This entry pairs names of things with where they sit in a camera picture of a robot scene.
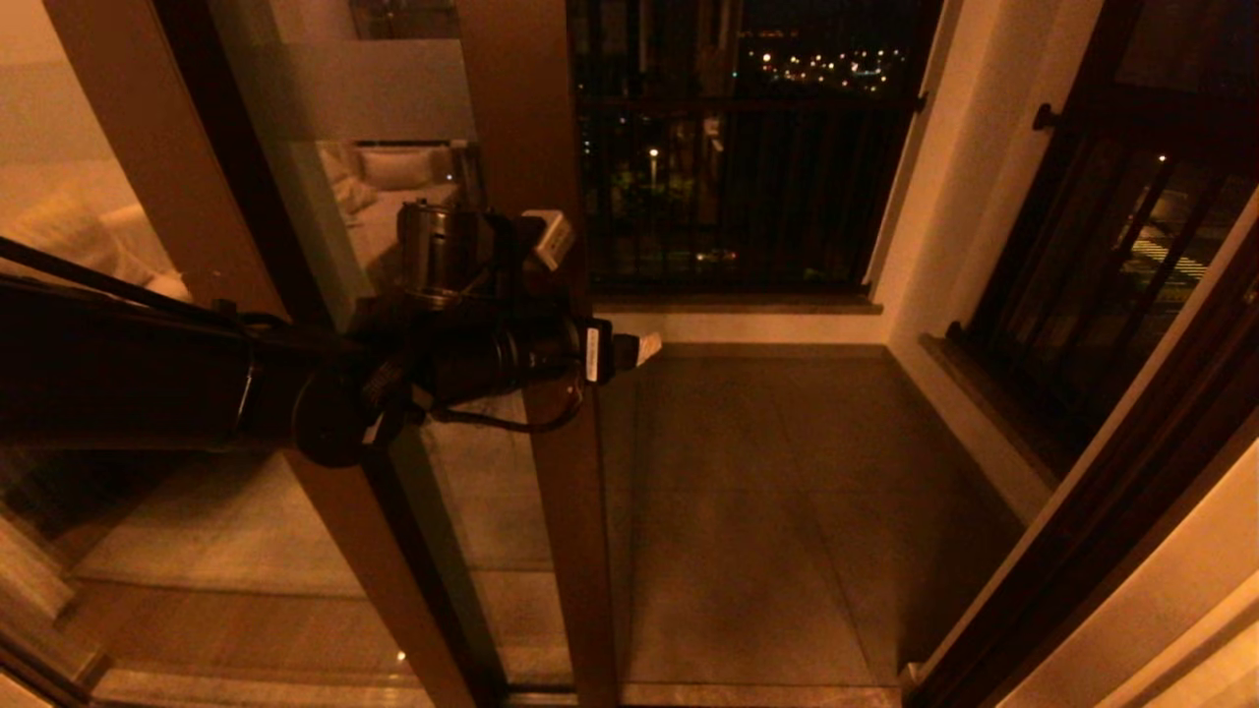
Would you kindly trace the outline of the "brown framed fixed glass panel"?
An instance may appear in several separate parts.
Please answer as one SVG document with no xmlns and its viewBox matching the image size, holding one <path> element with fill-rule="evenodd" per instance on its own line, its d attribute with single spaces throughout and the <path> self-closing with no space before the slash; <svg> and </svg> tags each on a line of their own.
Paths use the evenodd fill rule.
<svg viewBox="0 0 1259 708">
<path fill-rule="evenodd" d="M 0 0 L 0 226 L 62 191 L 144 207 L 190 304 L 342 333 L 206 0 Z M 387 448 L 0 443 L 0 708 L 494 708 Z"/>
</svg>

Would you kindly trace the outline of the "brown framed sliding glass door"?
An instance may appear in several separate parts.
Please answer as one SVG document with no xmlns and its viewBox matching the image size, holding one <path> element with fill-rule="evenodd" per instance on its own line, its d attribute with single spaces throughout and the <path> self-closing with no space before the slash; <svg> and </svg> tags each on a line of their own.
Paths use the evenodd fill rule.
<svg viewBox="0 0 1259 708">
<path fill-rule="evenodd" d="M 242 100 L 337 328 L 399 254 L 400 197 L 369 227 L 334 200 L 321 152 L 467 144 L 460 197 L 582 219 L 564 0 L 442 0 L 446 26 L 375 39 L 350 0 L 208 0 Z M 598 396 L 562 430 L 522 435 L 426 420 L 378 454 L 439 582 L 436 614 L 475 687 L 511 705 L 618 708 Z"/>
</svg>

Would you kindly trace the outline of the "dark brown door jamb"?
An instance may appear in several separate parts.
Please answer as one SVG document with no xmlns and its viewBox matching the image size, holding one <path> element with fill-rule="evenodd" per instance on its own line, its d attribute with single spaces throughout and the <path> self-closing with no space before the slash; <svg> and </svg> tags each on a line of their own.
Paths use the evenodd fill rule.
<svg viewBox="0 0 1259 708">
<path fill-rule="evenodd" d="M 1217 480 L 1259 413 L 1259 218 L 1168 357 L 903 708 L 995 708 L 1058 650 Z"/>
</svg>

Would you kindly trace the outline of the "dark metal floor track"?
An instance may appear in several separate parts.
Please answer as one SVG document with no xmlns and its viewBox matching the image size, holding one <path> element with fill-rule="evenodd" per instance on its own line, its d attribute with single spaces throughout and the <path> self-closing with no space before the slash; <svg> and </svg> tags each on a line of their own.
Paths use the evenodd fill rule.
<svg viewBox="0 0 1259 708">
<path fill-rule="evenodd" d="M 522 690 L 504 708 L 903 708 L 898 688 L 626 682 L 611 704 L 580 703 L 570 690 Z"/>
</svg>

